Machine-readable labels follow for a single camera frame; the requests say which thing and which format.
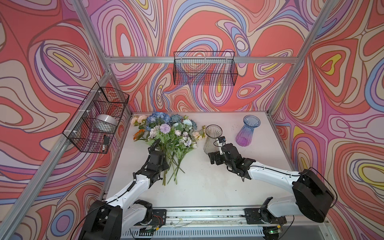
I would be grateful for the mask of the clear glass vase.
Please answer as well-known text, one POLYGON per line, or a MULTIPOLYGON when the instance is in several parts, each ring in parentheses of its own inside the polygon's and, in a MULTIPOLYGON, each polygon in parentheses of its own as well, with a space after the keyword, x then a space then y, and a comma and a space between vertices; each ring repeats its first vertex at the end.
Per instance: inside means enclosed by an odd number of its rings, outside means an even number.
POLYGON ((218 125, 209 125, 205 129, 205 134, 207 136, 205 145, 204 145, 204 152, 208 155, 210 153, 218 152, 219 147, 216 146, 216 141, 219 137, 222 136, 223 130, 218 125))

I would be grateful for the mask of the pale pink hydrangea bunch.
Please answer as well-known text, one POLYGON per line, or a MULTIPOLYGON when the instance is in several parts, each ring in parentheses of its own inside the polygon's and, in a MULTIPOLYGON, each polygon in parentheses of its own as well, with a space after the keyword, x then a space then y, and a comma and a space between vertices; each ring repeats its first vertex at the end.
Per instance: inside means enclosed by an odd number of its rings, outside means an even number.
POLYGON ((185 173, 182 170, 181 164, 185 156, 192 150, 198 147, 198 142, 206 137, 205 126, 201 130, 193 130, 189 125, 174 124, 171 127, 171 138, 172 138, 172 166, 171 166, 171 177, 168 183, 173 181, 178 184, 178 174, 185 173))

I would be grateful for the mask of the purple allium flower stem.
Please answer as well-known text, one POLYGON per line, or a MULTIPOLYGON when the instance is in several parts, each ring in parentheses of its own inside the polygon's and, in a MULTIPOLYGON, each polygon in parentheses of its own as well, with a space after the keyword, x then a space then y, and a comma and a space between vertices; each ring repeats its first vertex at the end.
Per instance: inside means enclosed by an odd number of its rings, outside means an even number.
POLYGON ((172 150, 172 138, 171 138, 171 126, 168 124, 160 125, 160 140, 162 143, 161 149, 165 152, 167 164, 169 168, 165 170, 163 186, 167 184, 167 173, 171 169, 172 166, 172 158, 173 158, 173 150, 172 150))

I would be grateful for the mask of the cream pink rose stem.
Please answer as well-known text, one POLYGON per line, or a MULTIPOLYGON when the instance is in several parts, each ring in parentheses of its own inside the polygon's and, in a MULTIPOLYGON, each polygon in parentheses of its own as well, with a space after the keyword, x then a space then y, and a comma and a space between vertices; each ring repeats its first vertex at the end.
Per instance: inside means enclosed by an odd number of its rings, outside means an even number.
POLYGON ((136 127, 145 126, 147 124, 147 116, 146 115, 133 116, 131 119, 131 124, 136 127))

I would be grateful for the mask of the blue hydrangea stem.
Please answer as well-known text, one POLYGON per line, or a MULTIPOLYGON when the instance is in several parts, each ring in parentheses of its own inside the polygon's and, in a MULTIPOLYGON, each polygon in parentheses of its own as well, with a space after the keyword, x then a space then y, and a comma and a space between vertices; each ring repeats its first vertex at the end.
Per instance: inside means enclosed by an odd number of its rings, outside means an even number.
POLYGON ((167 113, 163 112, 153 112, 146 120, 146 130, 151 131, 155 126, 160 126, 162 124, 169 124, 171 117, 167 113))

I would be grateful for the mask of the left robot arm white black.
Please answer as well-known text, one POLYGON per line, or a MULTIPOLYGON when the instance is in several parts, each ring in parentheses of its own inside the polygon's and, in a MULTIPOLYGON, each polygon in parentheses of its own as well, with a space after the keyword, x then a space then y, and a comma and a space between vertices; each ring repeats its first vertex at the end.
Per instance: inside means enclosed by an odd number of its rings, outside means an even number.
POLYGON ((92 204, 84 218, 79 240, 119 240, 122 230, 135 225, 158 228, 164 220, 153 214, 153 205, 139 200, 139 196, 150 189, 169 165, 163 152, 152 151, 134 179, 121 191, 106 201, 92 204))

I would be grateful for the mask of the purple glass vase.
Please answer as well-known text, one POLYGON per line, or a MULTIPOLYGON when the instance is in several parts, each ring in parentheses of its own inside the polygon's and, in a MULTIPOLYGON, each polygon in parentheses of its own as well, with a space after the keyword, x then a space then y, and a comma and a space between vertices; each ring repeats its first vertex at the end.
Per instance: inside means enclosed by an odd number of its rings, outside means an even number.
POLYGON ((255 128, 259 127, 261 121, 258 117, 247 115, 243 118, 243 127, 236 136, 236 142, 241 147, 247 147, 251 144, 255 128))

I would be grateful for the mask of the lilac white flower bunch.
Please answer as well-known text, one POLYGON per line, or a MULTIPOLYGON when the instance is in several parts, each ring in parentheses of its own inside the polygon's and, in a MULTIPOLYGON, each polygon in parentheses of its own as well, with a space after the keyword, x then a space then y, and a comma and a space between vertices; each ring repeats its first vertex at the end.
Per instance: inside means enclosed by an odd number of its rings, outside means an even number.
POLYGON ((163 185, 171 181, 178 183, 178 174, 185 171, 181 168, 181 163, 187 153, 194 149, 196 142, 192 139, 189 132, 180 128, 162 124, 155 126, 149 131, 149 142, 158 142, 157 149, 165 154, 169 169, 164 173, 163 185))

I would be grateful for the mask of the orange artificial daisy flower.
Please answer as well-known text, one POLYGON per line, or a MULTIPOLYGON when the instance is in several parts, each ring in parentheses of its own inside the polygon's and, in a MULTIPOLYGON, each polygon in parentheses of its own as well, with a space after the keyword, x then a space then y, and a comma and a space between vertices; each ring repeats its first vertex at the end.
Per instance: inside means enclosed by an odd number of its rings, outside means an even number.
POLYGON ((146 130, 145 129, 140 129, 138 130, 134 135, 133 135, 133 140, 138 141, 140 140, 143 135, 145 134, 146 130))

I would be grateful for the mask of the small black device in basket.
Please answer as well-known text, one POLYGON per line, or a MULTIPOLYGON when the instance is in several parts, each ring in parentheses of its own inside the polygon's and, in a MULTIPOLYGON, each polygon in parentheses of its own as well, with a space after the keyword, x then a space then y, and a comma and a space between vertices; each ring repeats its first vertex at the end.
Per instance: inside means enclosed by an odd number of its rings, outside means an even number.
POLYGON ((107 135, 104 135, 103 136, 103 145, 102 145, 102 153, 106 153, 109 149, 109 145, 110 145, 110 137, 107 136, 107 135))

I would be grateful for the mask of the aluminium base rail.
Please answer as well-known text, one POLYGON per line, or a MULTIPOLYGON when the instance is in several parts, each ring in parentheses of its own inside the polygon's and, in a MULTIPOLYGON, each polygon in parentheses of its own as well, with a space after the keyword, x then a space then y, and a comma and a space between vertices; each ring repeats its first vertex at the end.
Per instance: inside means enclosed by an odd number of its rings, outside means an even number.
POLYGON ((123 240, 332 240, 329 223, 287 216, 263 223, 257 206, 154 208, 151 226, 122 231, 123 240))

